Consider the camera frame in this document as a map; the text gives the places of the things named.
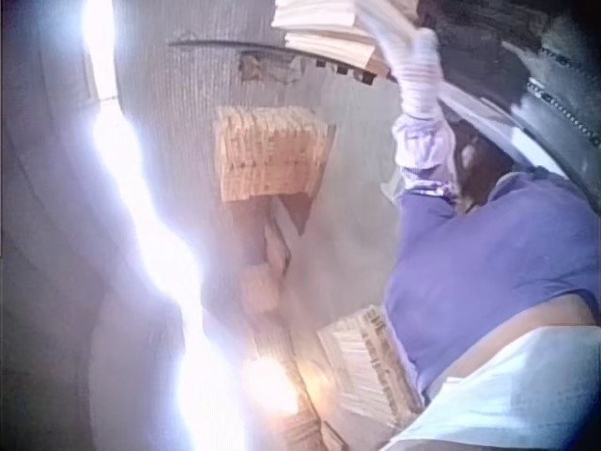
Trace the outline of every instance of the metal chain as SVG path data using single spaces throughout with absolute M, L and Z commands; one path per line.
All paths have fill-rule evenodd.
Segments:
M 574 116 L 574 113 L 568 110 L 560 101 L 553 97 L 553 95 L 549 94 L 540 82 L 530 78 L 526 84 L 526 87 L 534 97 L 550 105 L 563 117 L 568 119 L 572 125 L 574 125 L 574 127 L 576 127 L 584 136 L 588 138 L 593 146 L 596 148 L 601 148 L 601 136 L 599 136 L 598 133 L 593 132 L 581 120 Z
M 597 74 L 591 72 L 589 69 L 585 68 L 580 63 L 572 61 L 567 56 L 558 54 L 557 52 L 552 51 L 548 47 L 542 47 L 540 50 L 540 54 L 542 56 L 546 57 L 547 59 L 555 61 L 557 64 L 559 64 L 563 68 L 570 69 L 570 70 L 573 70 L 574 72 L 579 73 L 580 75 L 582 75 L 584 78 L 586 78 L 590 82 L 594 83 L 595 85 L 601 85 L 601 78 L 599 78 L 599 76 Z

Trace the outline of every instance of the purple shirt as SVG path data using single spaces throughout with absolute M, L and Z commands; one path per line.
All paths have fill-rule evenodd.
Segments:
M 601 223 L 570 182 L 542 168 L 516 174 L 467 215 L 412 190 L 396 205 L 384 307 L 420 393 L 488 332 L 553 297 L 576 292 L 598 318 Z

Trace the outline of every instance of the person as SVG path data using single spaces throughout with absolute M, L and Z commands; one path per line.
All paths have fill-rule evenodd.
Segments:
M 566 446 L 601 385 L 599 218 L 540 167 L 502 176 L 482 207 L 457 213 L 437 37 L 420 29 L 408 50 L 380 3 L 357 7 L 403 112 L 393 124 L 401 232 L 384 310 L 426 406 L 385 449 Z

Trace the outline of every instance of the gloved hand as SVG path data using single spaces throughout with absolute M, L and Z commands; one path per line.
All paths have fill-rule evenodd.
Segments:
M 413 31 L 408 21 L 405 21 L 408 26 L 400 29 L 403 23 L 400 12 L 387 0 L 355 0 L 355 9 L 366 31 L 378 42 L 401 87 L 403 112 L 419 119 L 440 117 L 442 70 L 434 31 L 427 28 Z

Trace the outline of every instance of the waist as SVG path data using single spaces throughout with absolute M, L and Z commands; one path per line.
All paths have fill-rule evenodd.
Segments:
M 564 294 L 523 310 L 483 336 L 446 367 L 426 389 L 432 399 L 449 377 L 466 378 L 522 335 L 545 326 L 591 326 L 593 314 L 577 294 Z

